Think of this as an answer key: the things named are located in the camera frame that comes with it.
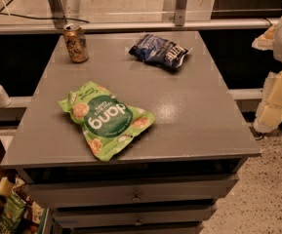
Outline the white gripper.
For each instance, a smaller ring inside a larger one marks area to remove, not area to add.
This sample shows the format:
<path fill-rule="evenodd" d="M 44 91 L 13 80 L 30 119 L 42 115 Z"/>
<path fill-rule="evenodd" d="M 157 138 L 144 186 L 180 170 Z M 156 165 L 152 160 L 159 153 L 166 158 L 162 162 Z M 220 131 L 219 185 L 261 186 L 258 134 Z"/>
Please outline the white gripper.
<path fill-rule="evenodd" d="M 252 47 L 261 51 L 273 50 L 274 58 L 282 62 L 282 17 L 262 35 L 257 37 Z M 260 102 L 254 121 L 254 129 L 260 133 L 270 133 L 282 123 L 282 71 L 269 72 L 262 89 Z"/>

